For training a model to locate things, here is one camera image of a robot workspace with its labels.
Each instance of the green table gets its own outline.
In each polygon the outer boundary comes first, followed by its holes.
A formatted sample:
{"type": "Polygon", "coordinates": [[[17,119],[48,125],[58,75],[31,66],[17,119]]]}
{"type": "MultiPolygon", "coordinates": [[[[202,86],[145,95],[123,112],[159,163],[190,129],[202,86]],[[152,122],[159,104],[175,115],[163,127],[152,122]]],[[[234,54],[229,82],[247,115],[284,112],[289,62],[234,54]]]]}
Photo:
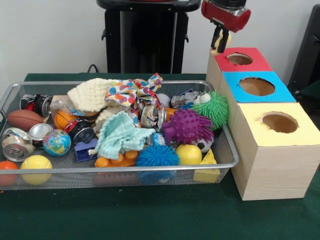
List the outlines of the green table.
{"type": "MultiPolygon", "coordinates": [[[[136,76],[29,74],[26,81],[136,76]]],[[[244,202],[230,172],[220,184],[5,191],[0,193],[0,239],[320,239],[320,172],[305,198],[287,200],[244,202]]]]}

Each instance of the white knitted fabric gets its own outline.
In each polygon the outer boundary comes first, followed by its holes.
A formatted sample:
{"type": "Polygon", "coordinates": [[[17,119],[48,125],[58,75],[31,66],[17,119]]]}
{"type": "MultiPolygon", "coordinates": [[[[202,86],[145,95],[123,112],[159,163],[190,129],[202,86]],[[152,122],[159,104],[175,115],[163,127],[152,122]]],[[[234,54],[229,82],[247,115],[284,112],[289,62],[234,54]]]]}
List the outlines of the white knitted fabric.
{"type": "Polygon", "coordinates": [[[110,104],[105,101],[105,96],[112,81],[102,78],[91,79],[71,89],[67,95],[78,111],[99,112],[110,104]]]}
{"type": "Polygon", "coordinates": [[[122,106],[108,106],[105,110],[103,110],[95,120],[95,127],[93,128],[94,132],[98,135],[104,122],[113,114],[119,113],[122,108],[122,106]]]}

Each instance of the yellow ball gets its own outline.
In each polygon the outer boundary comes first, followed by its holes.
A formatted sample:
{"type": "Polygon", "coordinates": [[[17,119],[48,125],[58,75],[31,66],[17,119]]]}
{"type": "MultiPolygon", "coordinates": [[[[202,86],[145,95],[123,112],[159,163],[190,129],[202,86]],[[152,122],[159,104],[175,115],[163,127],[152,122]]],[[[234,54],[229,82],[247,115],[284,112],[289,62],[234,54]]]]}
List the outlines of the yellow ball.
{"type": "MultiPolygon", "coordinates": [[[[33,155],[24,160],[20,169],[52,169],[52,164],[45,156],[33,155]]],[[[51,178],[51,173],[22,174],[21,176],[27,184],[41,185],[51,178]]]]}
{"type": "Polygon", "coordinates": [[[179,145],[175,153],[179,156],[180,165],[197,165],[202,161],[202,152],[196,145],[179,145]]]}

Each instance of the black cable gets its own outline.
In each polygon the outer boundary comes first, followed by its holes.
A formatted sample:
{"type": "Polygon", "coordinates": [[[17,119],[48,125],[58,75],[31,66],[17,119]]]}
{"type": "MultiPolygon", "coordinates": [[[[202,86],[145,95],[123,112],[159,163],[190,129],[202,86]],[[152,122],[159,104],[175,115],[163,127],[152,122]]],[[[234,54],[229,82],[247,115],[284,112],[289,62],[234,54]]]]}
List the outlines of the black cable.
{"type": "Polygon", "coordinates": [[[98,73],[99,73],[99,70],[98,70],[98,68],[97,68],[97,66],[96,66],[95,64],[91,64],[91,65],[90,65],[90,67],[88,68],[87,73],[90,73],[92,67],[94,67],[95,72],[98,74],[98,73]]]}

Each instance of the circular hole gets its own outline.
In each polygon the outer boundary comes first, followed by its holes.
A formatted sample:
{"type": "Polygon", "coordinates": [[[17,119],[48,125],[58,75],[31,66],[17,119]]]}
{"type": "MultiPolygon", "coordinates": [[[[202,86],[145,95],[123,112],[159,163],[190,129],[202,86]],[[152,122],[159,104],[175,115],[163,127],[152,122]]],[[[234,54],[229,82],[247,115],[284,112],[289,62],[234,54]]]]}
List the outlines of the circular hole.
{"type": "Polygon", "coordinates": [[[239,84],[246,93],[260,97],[273,94],[276,90],[271,82],[259,77],[246,77],[239,84]]]}
{"type": "Polygon", "coordinates": [[[227,58],[229,62],[236,65],[249,65],[253,63],[253,59],[251,57],[238,52],[230,54],[227,58]]]}
{"type": "Polygon", "coordinates": [[[299,127],[294,118],[283,112],[269,112],[263,116],[262,122],[270,129],[285,134],[293,133],[299,127]]]}

